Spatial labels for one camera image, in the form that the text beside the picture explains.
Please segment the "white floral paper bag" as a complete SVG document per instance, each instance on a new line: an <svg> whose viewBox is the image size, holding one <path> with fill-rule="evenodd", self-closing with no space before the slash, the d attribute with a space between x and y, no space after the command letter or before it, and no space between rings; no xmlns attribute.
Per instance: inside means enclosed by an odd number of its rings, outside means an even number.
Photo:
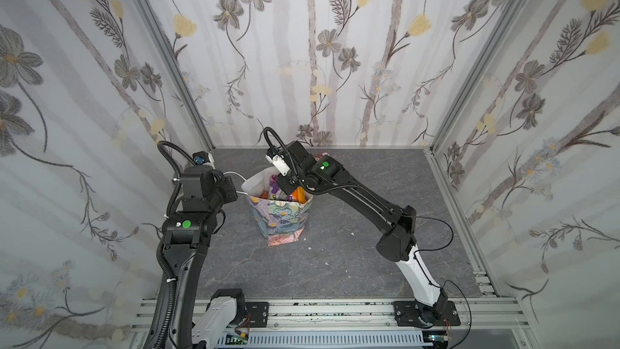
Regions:
<svg viewBox="0 0 620 349"><path fill-rule="evenodd" d="M313 198L308 192L306 192L308 201L305 205L292 200L292 196L290 201L261 199L260 195L269 190L270 177L279 175L275 167L268 167L248 179L235 171L226 171L224 174L242 180L237 193L249 205L253 219L270 247L299 240L313 203Z"/></svg>

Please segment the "purple snack packet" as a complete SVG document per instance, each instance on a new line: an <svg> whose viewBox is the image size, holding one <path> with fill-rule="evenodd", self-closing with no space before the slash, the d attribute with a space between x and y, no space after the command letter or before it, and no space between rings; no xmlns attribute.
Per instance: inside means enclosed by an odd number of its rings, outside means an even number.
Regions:
<svg viewBox="0 0 620 349"><path fill-rule="evenodd" d="M279 187L279 184L277 183L277 176L275 174L270 177L269 190L267 195L269 200L291 200L291 197L286 192L284 192L282 188Z"/></svg>

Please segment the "fox's candy bag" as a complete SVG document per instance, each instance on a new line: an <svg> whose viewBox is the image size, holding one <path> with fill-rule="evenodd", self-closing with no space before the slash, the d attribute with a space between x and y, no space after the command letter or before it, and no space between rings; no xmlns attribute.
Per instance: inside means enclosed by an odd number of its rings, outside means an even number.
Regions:
<svg viewBox="0 0 620 349"><path fill-rule="evenodd" d="M303 187L297 187L294 192L292 192L292 200L295 202L305 205L307 203L306 192Z"/></svg>
<svg viewBox="0 0 620 349"><path fill-rule="evenodd" d="M320 159L324 158L325 156L329 156L328 152L322 152L322 153L317 153L314 155L314 158L316 161L319 161Z"/></svg>

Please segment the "Fox's candy bag top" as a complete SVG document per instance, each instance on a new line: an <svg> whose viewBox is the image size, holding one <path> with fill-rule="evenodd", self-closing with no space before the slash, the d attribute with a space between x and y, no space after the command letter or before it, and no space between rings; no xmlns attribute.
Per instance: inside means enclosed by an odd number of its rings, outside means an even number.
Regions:
<svg viewBox="0 0 620 349"><path fill-rule="evenodd" d="M317 153L314 155L314 158L316 161L319 161L320 159L324 158L325 156L329 156L328 152L322 152L322 153Z"/></svg>

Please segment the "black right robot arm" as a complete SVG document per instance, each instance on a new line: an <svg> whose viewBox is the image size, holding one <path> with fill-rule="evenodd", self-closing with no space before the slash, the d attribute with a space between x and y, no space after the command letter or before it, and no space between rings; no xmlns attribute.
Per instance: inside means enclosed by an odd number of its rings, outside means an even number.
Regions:
<svg viewBox="0 0 620 349"><path fill-rule="evenodd" d="M379 196L329 155L316 159L298 141L285 144L271 127L263 129L263 137L269 147L266 158L278 170L276 181L284 192L291 195L301 187L312 196L334 196L381 232L376 250L398 266L414 295L408 306L396 308L399 324L420 329L461 324L455 303L422 259L422 249L415 237L417 212L413 207L400 207Z"/></svg>

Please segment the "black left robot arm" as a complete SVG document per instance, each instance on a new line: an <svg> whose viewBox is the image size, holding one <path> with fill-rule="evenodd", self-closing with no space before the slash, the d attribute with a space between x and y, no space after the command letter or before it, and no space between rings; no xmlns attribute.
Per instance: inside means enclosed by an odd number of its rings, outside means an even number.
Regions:
<svg viewBox="0 0 620 349"><path fill-rule="evenodd" d="M146 348L192 348L192 316L200 273L218 216L224 205L238 199L232 179L203 161L205 153L190 156L172 142L161 141L158 151L174 170L174 189L166 206L156 259L161 285Z"/></svg>

